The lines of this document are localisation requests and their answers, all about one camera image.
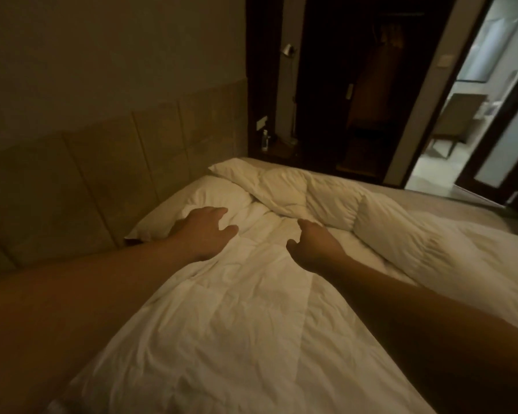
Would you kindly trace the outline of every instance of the bed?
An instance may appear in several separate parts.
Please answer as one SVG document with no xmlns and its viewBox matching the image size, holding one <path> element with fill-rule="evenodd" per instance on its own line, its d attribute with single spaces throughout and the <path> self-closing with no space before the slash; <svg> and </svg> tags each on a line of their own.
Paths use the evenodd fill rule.
<svg viewBox="0 0 518 414">
<path fill-rule="evenodd" d="M 239 234 L 170 278 L 75 378 L 86 411 L 434 412 L 341 295 L 292 261 L 297 218 L 388 276 L 518 326 L 518 237 L 491 212 L 253 160 L 210 170 L 127 238 L 162 238 L 202 206 L 228 208 L 220 228 Z"/>
</svg>

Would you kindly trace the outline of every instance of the tiled floor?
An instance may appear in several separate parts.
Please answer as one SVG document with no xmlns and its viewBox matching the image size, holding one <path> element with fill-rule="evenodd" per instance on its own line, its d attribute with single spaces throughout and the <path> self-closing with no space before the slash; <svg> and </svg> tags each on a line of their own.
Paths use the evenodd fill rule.
<svg viewBox="0 0 518 414">
<path fill-rule="evenodd" d="M 445 159 L 451 147 L 450 141 L 436 141 L 421 155 L 416 163 L 412 175 L 405 187 L 407 190 L 420 191 L 445 198 L 457 199 L 478 203 L 486 206 L 498 206 L 497 204 L 480 198 L 459 187 L 454 186 L 455 180 L 461 173 L 464 165 L 470 158 L 472 151 L 481 139 L 483 132 L 472 145 L 459 143 L 449 159 Z"/>
</svg>

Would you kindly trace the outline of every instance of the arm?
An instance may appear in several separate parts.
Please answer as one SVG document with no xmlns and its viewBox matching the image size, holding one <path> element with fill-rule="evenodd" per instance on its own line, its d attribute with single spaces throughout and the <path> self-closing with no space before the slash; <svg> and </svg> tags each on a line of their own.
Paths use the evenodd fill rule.
<svg viewBox="0 0 518 414">
<path fill-rule="evenodd" d="M 0 413 L 45 408 L 176 271 L 237 234 L 226 208 L 196 209 L 164 240 L 0 278 Z"/>
<path fill-rule="evenodd" d="M 334 285 L 435 410 L 518 413 L 518 328 L 389 278 L 348 257 L 327 229 L 299 225 L 292 258 Z"/>
</svg>

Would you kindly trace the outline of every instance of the chair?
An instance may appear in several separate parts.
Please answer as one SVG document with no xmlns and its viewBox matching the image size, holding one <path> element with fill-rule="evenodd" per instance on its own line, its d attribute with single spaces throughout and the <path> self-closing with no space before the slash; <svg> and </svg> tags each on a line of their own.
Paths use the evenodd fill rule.
<svg viewBox="0 0 518 414">
<path fill-rule="evenodd" d="M 453 142 L 446 157 L 449 159 L 456 145 L 464 140 L 463 138 L 472 127 L 476 113 L 486 99 L 486 94 L 453 94 L 437 119 L 422 153 L 426 152 L 430 143 L 445 139 Z"/>
</svg>

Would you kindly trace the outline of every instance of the door handle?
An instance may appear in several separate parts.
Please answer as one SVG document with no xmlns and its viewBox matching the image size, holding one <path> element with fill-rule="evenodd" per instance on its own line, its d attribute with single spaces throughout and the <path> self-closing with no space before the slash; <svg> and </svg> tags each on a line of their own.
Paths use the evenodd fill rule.
<svg viewBox="0 0 518 414">
<path fill-rule="evenodd" d="M 353 83 L 350 83 L 348 86 L 347 86 L 347 93 L 345 94 L 345 98 L 347 100 L 351 100 L 351 98 L 353 97 L 353 90 L 355 89 L 355 85 Z"/>
</svg>

